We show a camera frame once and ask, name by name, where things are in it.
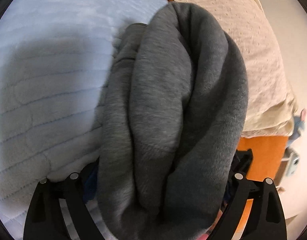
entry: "gray fabric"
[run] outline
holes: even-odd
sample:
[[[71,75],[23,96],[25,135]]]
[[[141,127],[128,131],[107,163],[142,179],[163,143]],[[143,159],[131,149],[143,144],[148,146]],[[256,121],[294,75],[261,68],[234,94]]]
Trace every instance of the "gray fabric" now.
[[[196,239],[214,221],[247,109],[215,18],[170,3],[127,28],[109,79],[97,199],[119,240]]]

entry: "gray cloth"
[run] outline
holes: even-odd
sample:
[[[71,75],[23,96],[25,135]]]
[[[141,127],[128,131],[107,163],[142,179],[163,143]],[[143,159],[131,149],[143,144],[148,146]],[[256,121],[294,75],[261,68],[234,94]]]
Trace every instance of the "gray cloth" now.
[[[247,110],[238,47],[203,8],[127,28],[103,116],[97,199],[119,240],[196,239],[219,210]]]

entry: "silver screw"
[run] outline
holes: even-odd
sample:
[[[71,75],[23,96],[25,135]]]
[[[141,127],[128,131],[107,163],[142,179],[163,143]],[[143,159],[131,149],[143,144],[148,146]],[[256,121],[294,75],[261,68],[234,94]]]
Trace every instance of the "silver screw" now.
[[[271,185],[273,183],[272,179],[266,178],[266,182]]]
[[[79,177],[79,174],[74,172],[70,174],[70,179],[77,179]]]
[[[43,180],[40,181],[40,184],[45,184],[47,182],[47,178],[44,178]]]
[[[236,173],[236,174],[234,175],[234,177],[235,177],[236,179],[243,179],[243,175],[242,175],[241,173]]]

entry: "light blue blanket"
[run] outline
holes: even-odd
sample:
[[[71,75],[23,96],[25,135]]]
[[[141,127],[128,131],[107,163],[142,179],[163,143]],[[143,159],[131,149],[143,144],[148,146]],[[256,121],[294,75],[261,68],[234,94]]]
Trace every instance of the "light blue blanket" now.
[[[14,0],[1,18],[0,218],[16,240],[37,182],[62,180],[99,155],[105,82],[120,33],[148,23],[166,3]],[[100,222],[96,206],[88,204]]]

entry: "quilted blanket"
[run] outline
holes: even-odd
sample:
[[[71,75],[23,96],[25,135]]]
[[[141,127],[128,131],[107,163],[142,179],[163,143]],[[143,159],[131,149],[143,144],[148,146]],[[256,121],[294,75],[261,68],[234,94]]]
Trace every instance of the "quilted blanket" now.
[[[37,182],[62,180],[97,158],[120,34],[131,23],[148,23],[166,3],[14,0],[1,18],[0,219],[16,240]],[[96,202],[88,208],[99,224]],[[77,239],[65,205],[63,213]]]

